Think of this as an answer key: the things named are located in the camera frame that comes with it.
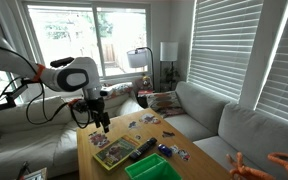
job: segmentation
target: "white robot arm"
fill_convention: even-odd
[[[35,82],[42,82],[54,91],[72,92],[83,90],[86,109],[99,127],[101,123],[105,132],[108,131],[109,118],[104,113],[106,95],[99,82],[97,66],[93,59],[80,57],[68,61],[64,68],[49,69],[40,64],[27,61],[16,53],[13,48],[0,37],[0,70],[12,72]]]

